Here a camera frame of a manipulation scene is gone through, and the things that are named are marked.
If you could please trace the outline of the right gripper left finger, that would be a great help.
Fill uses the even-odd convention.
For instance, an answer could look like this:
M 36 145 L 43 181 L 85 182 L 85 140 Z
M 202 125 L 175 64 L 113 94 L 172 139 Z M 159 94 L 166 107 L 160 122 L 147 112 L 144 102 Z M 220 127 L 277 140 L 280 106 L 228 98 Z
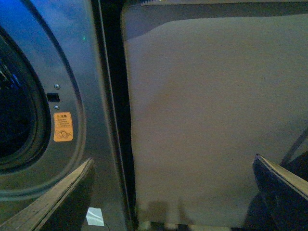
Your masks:
M 2 231 L 80 231 L 91 201 L 94 160 L 87 159 L 28 207 L 0 225 Z

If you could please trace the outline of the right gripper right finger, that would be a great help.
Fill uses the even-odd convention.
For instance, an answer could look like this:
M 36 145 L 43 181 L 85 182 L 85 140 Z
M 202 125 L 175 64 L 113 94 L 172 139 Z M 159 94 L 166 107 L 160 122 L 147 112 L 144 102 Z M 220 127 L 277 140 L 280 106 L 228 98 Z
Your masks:
M 253 162 L 255 180 L 280 231 L 308 229 L 308 181 L 260 154 Z

